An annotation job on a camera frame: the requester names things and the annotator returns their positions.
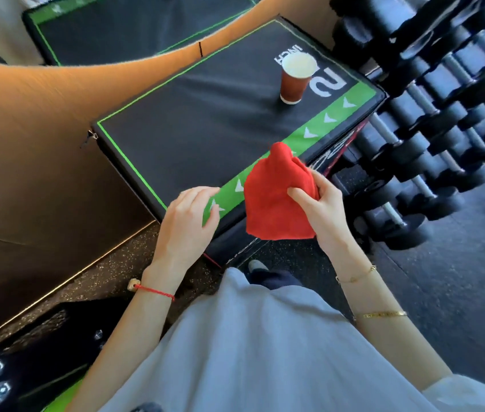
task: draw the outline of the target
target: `gray floor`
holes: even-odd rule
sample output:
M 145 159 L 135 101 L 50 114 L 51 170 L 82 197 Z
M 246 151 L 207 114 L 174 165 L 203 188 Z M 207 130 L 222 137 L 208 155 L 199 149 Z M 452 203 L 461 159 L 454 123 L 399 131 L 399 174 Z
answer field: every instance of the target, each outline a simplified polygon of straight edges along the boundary
M 485 382 L 485 185 L 465 194 L 465 210 L 435 221 L 431 242 L 406 251 L 383 244 L 371 256 L 411 319 L 456 373 Z M 25 317 L 1 330 L 0 339 L 58 302 L 102 298 L 127 292 L 131 277 L 150 263 L 155 223 L 113 254 L 80 275 Z M 279 241 L 255 258 L 294 272 L 331 306 L 350 315 L 334 271 L 316 241 Z M 199 260 L 188 272 L 168 316 L 171 324 L 201 293 L 213 293 L 221 272 Z

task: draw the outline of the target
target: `forearm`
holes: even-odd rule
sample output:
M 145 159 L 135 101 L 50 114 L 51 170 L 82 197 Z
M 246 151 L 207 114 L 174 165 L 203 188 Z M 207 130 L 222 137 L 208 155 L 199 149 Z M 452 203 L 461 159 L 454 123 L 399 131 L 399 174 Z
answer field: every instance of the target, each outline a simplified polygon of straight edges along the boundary
M 179 283 L 171 283 L 169 277 L 178 275 L 169 275 L 168 269 L 151 264 L 142 284 L 174 294 Z M 163 295 L 136 292 L 66 412 L 94 412 L 113 397 L 158 345 L 170 304 Z
M 402 309 L 380 274 L 370 271 L 368 257 L 352 237 L 341 238 L 328 256 L 357 318 L 357 328 L 391 365 L 420 391 L 452 373 L 408 317 L 360 316 Z

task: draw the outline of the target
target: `zipper pull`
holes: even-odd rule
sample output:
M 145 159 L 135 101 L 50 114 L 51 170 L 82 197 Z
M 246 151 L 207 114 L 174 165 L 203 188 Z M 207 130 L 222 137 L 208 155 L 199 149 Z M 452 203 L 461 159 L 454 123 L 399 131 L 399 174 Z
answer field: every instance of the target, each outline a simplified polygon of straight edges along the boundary
M 84 140 L 84 143 L 80 145 L 80 148 L 81 149 L 84 149 L 86 147 L 86 145 L 88 144 L 88 142 L 90 141 L 91 138 L 97 140 L 97 133 L 94 130 L 92 130 L 92 129 L 88 130 L 88 134 L 86 136 L 86 140 Z

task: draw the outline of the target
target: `shoe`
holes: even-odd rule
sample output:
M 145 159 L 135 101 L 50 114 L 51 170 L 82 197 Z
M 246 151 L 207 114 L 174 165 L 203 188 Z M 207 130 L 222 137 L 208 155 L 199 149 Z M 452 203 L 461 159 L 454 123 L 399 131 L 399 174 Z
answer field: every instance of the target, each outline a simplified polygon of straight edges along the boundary
M 260 262 L 259 260 L 251 260 L 248 263 L 248 271 L 252 273 L 256 269 L 264 269 L 264 270 L 269 270 L 267 269 L 267 266 Z

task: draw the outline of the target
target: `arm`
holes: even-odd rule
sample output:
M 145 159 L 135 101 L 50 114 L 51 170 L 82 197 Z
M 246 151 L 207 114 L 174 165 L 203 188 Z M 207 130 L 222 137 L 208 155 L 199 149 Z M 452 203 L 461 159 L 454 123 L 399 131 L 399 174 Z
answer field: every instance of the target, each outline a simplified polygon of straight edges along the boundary
M 317 241 L 334 266 L 359 331 L 420 391 L 452 374 L 408 317 L 361 317 L 402 309 L 380 274 L 371 270 L 368 257 L 351 235 L 340 190 L 321 174 L 313 171 L 313 176 L 320 200 L 315 201 L 299 188 L 289 188 L 288 194 L 305 211 L 317 233 Z
M 218 191 L 208 187 L 189 189 L 170 204 L 153 262 L 143 271 L 143 286 L 176 293 L 185 272 L 203 254 L 218 226 L 217 205 L 202 226 L 205 206 Z M 171 299 L 163 295 L 136 292 L 66 412 L 94 412 L 113 397 L 158 345 L 170 303 Z

